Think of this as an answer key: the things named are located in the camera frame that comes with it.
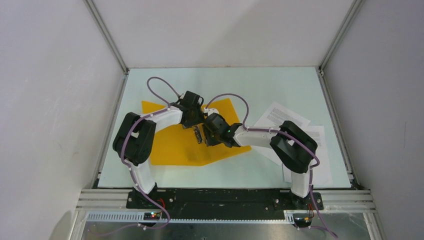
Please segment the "metal folder clip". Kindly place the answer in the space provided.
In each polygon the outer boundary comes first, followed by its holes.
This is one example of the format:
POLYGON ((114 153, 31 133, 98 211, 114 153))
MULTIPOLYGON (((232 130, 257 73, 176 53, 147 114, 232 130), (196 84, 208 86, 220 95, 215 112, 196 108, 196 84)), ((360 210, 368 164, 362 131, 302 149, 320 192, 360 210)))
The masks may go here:
POLYGON ((198 125, 195 125, 192 128, 193 128, 193 132, 194 132, 194 135, 196 137, 197 143, 202 144, 203 143, 203 137, 202 137, 202 134, 201 134, 200 127, 198 125))

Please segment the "orange plastic folder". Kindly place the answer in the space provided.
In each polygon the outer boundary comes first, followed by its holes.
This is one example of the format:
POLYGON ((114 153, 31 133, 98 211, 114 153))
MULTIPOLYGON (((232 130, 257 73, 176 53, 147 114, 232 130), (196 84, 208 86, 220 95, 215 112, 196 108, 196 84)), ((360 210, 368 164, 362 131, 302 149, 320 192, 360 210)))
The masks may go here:
POLYGON ((226 147, 223 144, 207 146, 203 125, 198 124, 203 143, 198 144, 193 127, 183 128, 178 122, 182 113, 149 101, 141 102, 144 116, 156 123, 149 162, 154 166, 205 166, 238 156, 252 150, 251 146, 226 147))

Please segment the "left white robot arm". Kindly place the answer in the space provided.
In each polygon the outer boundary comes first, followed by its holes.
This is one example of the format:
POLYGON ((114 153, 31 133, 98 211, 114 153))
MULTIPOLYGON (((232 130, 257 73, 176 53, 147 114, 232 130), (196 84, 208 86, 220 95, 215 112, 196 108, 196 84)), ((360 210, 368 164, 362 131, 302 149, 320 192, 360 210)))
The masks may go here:
POLYGON ((152 191, 156 182, 150 169, 155 134, 171 126, 190 128, 202 123, 205 119, 201 109, 203 102, 200 95, 186 91, 176 102, 160 110, 125 115, 112 148, 128 168, 134 188, 140 192, 138 201, 145 208, 153 208, 158 202, 158 194, 152 191))

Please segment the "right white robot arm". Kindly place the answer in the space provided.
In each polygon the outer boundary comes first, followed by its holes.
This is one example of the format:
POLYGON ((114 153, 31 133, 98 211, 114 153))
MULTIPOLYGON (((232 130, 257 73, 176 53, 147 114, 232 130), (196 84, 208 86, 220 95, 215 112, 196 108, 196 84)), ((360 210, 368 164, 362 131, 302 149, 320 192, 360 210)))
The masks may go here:
POLYGON ((218 113, 207 116, 203 122, 205 144, 223 144, 228 148, 246 146, 273 150, 282 165, 291 171, 291 204, 304 209, 311 202, 311 161, 316 160, 317 142, 294 122, 286 120, 279 128, 247 127, 242 123, 228 124, 218 113))

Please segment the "upper printed paper sheet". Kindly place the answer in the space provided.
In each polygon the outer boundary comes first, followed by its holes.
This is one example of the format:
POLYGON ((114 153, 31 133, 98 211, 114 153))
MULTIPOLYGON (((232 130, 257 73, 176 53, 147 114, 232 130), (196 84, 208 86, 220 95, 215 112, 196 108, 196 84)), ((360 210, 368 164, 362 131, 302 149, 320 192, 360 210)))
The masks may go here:
MULTIPOLYGON (((277 128, 282 125, 284 121, 291 121, 300 128, 307 127, 311 122, 309 119, 284 107, 283 105, 273 102, 253 126, 256 128, 277 128)), ((281 160, 271 148, 259 146, 253 146, 252 148, 274 162, 276 165, 282 165, 281 160)))

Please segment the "printed paper sheet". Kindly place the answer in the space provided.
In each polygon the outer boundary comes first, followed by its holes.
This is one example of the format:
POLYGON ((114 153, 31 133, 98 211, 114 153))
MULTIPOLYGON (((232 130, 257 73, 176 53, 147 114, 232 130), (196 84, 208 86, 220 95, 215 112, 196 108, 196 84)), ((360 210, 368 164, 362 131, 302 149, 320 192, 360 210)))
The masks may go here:
POLYGON ((309 125, 304 131, 317 143, 315 155, 320 160, 319 166, 313 168, 312 184, 318 188, 332 187, 333 178, 325 136, 325 127, 323 125, 309 125))
MULTIPOLYGON (((253 126, 256 128, 277 128, 282 125, 284 121, 291 121, 300 128, 307 127, 311 122, 309 119, 284 107, 283 105, 273 102, 253 126)), ((253 146, 252 148, 274 162, 276 165, 282 165, 281 160, 271 148, 259 146, 253 146)))

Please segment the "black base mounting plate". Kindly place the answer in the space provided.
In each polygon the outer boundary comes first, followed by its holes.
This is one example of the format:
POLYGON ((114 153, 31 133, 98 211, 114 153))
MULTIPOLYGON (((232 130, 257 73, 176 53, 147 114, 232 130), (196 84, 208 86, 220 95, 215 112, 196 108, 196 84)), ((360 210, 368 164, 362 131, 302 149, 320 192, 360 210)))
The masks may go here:
POLYGON ((324 205, 319 192, 301 198, 280 188, 155 188, 147 197, 133 188, 126 208, 165 208, 173 220, 259 221, 284 220, 285 211, 310 212, 324 205))

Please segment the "left controller board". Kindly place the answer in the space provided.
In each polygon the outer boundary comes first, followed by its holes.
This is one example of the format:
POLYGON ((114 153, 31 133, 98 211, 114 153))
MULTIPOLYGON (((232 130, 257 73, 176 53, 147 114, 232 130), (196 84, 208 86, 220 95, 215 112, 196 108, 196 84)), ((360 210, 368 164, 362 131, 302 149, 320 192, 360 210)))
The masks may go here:
POLYGON ((143 215, 144 221, 159 221, 162 217, 160 212, 145 212, 143 215))

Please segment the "controller board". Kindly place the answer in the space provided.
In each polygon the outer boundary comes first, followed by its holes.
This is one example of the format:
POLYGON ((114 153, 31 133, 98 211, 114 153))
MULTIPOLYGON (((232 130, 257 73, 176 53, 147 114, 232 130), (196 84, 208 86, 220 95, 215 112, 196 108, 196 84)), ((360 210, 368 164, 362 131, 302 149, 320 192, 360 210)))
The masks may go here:
POLYGON ((159 221, 162 217, 160 212, 145 212, 143 215, 144 221, 159 221))
POLYGON ((310 228, 312 225, 313 218, 311 217, 295 217, 293 219, 293 226, 295 228, 310 228))

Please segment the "lower printed paper sheet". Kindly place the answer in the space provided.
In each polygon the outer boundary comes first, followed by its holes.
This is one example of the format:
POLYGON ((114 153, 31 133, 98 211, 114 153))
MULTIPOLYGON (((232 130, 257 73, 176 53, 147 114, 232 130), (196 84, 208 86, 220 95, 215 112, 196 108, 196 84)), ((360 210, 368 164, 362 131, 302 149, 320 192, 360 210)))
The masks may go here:
POLYGON ((312 184, 318 188, 332 187, 333 178, 325 136, 325 127, 323 125, 309 125, 304 131, 317 143, 315 155, 320 160, 319 166, 313 168, 312 184))

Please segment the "right controller board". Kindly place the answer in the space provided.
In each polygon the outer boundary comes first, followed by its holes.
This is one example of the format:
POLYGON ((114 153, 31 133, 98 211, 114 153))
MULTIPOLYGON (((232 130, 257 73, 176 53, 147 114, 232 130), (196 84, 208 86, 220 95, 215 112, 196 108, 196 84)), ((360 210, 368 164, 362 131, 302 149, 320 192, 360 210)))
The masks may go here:
POLYGON ((311 217, 295 217, 293 219, 293 226, 295 228, 310 228, 312 225, 313 218, 311 217))

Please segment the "aluminium frame rail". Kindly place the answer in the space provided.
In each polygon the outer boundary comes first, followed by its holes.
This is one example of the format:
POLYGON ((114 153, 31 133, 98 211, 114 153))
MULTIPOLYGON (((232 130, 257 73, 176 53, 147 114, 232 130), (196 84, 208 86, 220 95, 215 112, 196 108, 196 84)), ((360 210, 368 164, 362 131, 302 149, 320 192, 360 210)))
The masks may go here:
MULTIPOLYGON (((127 208, 128 189, 84 189, 78 199, 76 211, 86 214, 89 221, 122 222, 122 223, 166 223, 167 215, 159 219, 149 219, 151 213, 159 213, 160 209, 127 208)), ((319 190, 316 199, 323 214, 374 214, 376 205, 369 190, 319 190)), ((203 210, 195 210, 194 216, 183 217, 178 212, 170 213, 171 223, 194 224, 292 224, 294 217, 305 214, 306 210, 281 210, 277 216, 271 216, 271 207, 260 207, 258 214, 247 210, 248 217, 226 214, 225 210, 218 216, 208 217, 203 210)))

